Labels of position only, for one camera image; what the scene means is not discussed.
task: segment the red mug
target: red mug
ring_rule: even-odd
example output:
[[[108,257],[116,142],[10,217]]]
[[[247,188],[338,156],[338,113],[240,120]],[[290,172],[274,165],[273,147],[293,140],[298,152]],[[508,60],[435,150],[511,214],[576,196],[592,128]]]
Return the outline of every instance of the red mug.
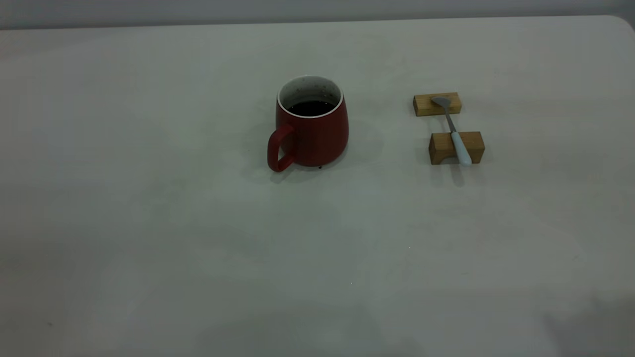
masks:
[[[298,104],[311,102],[323,104],[328,111],[323,114],[320,114],[319,108],[317,112],[311,112],[311,108],[308,112],[299,111]],[[349,116],[344,93],[337,84],[324,77],[302,76],[292,79],[280,89],[276,131],[271,134],[267,147],[267,162],[271,170],[282,172],[291,163],[304,166],[328,164],[344,152],[348,141]],[[280,148],[284,156],[278,160]]]

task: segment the white table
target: white table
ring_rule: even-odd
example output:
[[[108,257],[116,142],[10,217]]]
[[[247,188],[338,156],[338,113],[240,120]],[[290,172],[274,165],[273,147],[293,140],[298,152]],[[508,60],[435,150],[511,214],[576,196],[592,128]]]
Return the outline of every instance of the white table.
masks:
[[[351,138],[275,174],[300,74]],[[634,105],[615,17],[0,32],[0,355],[633,354]]]

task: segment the spoon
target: spoon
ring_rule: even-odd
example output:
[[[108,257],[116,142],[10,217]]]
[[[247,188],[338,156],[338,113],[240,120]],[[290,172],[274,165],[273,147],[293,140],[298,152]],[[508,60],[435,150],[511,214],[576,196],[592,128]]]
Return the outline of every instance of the spoon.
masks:
[[[454,123],[452,123],[452,118],[450,118],[450,99],[446,97],[433,97],[432,101],[443,107],[443,111],[445,111],[445,118],[448,119],[448,125],[450,126],[450,136],[452,136],[454,149],[457,151],[458,162],[461,163],[461,166],[472,165],[472,158],[470,157],[470,154],[467,153],[465,144],[463,144],[463,140],[461,140],[461,135],[458,134],[457,129],[454,127]]]

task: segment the coffee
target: coffee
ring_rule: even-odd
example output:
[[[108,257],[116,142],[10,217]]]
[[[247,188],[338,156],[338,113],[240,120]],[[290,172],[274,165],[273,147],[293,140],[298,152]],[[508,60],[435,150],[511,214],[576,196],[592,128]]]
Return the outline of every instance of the coffee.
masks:
[[[292,105],[288,108],[291,113],[299,116],[320,116],[332,111],[335,106],[321,100],[311,100]]]

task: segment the light blue spoon handle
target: light blue spoon handle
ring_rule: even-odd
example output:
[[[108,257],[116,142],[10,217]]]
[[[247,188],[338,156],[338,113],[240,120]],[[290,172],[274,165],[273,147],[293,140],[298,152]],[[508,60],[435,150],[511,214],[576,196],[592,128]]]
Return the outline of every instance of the light blue spoon handle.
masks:
[[[461,135],[456,131],[452,132],[452,142],[454,142],[454,149],[457,151],[458,162],[461,163],[461,166],[471,166],[472,158],[470,154],[467,153],[465,144],[463,144],[463,140],[461,140]]]

